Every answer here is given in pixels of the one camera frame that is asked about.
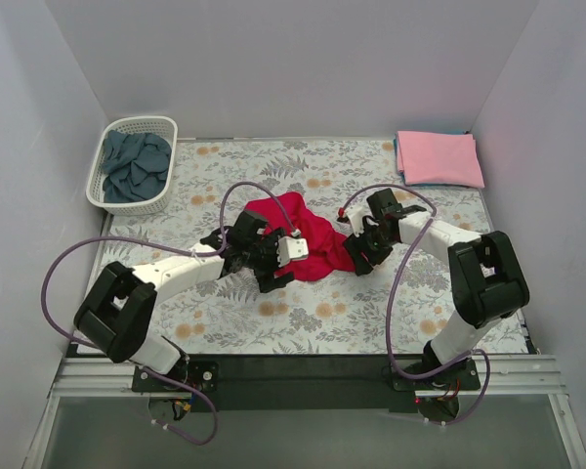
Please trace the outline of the red t shirt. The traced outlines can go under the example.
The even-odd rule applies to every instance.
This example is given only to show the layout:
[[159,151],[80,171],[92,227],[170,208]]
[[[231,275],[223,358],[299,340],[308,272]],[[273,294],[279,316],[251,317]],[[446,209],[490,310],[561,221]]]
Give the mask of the red t shirt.
[[307,241],[309,257],[295,261],[276,272],[277,277],[292,273],[299,281],[318,281],[334,271],[353,273],[355,265],[343,246],[346,237],[337,233],[332,224],[311,211],[298,192],[287,192],[278,197],[293,226]]

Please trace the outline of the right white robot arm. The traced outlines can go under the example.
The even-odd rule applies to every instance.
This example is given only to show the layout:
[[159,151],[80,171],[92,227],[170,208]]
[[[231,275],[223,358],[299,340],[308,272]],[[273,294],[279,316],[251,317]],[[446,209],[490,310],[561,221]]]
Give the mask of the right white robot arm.
[[404,206],[397,201],[395,188],[393,184],[367,187],[366,207],[354,208],[346,201],[337,220],[352,229],[343,246],[359,277],[382,264],[395,245],[407,248],[387,300],[386,333],[392,331],[398,287],[414,251],[420,249],[448,267],[454,311],[444,329],[426,344],[419,367],[411,371],[400,367],[391,336],[385,338],[393,374],[440,389],[455,380],[458,364],[481,352],[478,344],[490,329],[527,305],[530,293],[506,234],[479,234],[446,223],[424,195],[418,197],[418,204]]

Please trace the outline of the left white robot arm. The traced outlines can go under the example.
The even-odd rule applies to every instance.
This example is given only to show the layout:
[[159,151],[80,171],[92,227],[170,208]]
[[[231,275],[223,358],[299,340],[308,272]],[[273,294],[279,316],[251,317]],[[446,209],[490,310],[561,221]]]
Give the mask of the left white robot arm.
[[112,262],[85,297],[74,318],[77,331],[112,362],[132,362],[154,371],[169,391],[188,381],[188,354],[171,340],[150,331],[155,307],[199,284],[242,269],[253,272],[263,293],[293,281],[279,270],[309,254],[300,231],[270,229],[262,215],[244,210],[231,226],[217,229],[188,254],[126,267]]

